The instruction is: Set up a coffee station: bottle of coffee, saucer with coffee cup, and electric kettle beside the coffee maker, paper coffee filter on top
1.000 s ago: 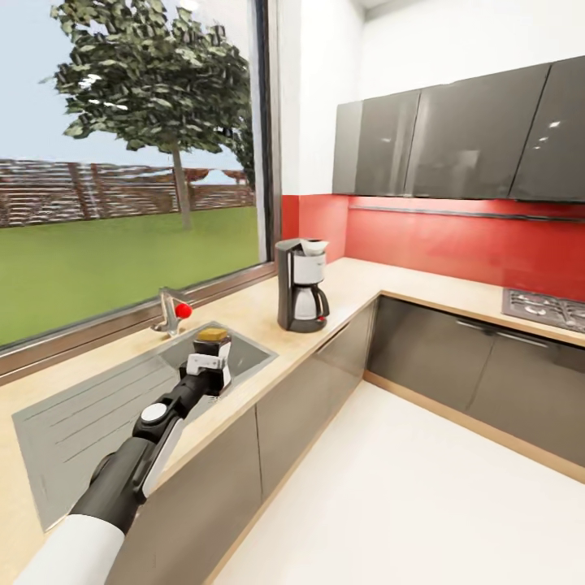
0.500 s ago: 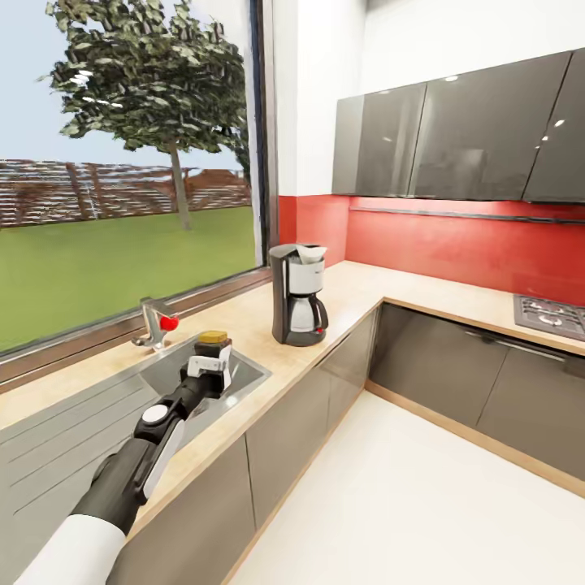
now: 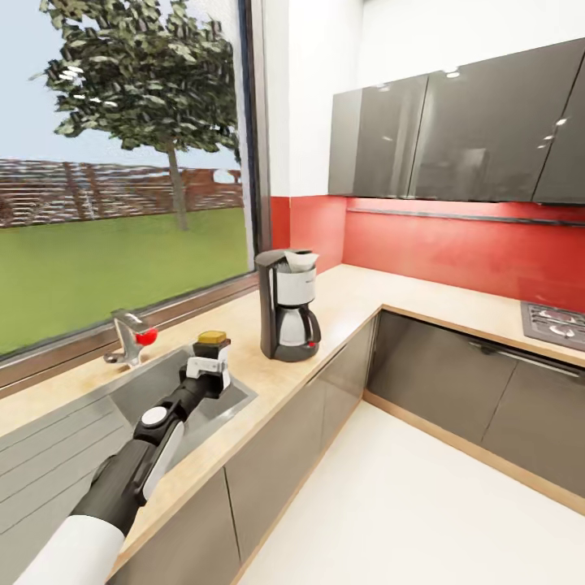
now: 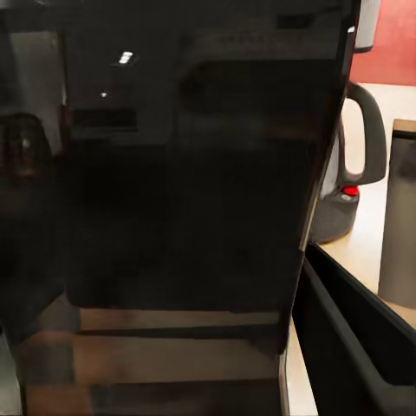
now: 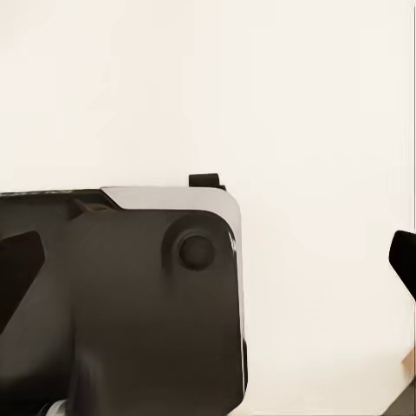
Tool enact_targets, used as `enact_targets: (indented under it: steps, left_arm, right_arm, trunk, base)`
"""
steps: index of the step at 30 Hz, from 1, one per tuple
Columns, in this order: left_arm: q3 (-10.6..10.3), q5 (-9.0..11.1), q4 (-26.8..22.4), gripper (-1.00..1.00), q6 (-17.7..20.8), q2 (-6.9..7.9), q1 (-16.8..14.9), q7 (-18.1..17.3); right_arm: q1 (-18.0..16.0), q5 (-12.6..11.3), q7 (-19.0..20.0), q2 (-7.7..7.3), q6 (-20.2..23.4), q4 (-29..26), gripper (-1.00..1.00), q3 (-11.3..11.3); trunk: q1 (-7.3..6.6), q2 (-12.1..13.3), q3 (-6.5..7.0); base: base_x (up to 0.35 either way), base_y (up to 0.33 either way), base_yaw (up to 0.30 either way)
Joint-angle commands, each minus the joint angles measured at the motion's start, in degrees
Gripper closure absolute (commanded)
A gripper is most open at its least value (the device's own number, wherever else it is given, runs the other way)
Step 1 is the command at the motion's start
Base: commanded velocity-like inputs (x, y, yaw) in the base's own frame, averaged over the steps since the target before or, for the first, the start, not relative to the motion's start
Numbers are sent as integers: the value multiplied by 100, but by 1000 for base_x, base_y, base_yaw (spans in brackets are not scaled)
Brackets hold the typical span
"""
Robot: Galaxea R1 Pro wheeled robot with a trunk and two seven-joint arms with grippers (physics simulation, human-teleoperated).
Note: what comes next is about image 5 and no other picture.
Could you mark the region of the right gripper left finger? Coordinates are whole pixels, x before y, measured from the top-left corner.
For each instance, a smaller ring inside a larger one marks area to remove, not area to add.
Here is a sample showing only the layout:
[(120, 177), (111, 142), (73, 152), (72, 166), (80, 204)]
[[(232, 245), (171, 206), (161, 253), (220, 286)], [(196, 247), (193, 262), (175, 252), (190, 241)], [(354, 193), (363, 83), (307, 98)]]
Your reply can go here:
[(0, 335), (44, 264), (45, 253), (38, 232), (0, 240)]

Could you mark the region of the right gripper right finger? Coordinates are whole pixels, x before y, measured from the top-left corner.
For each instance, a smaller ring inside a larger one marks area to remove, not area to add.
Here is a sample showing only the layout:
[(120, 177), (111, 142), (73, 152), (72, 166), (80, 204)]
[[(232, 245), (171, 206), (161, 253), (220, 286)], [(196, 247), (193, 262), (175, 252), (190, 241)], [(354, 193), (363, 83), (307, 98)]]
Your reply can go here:
[(416, 234), (396, 231), (388, 260), (416, 301)]

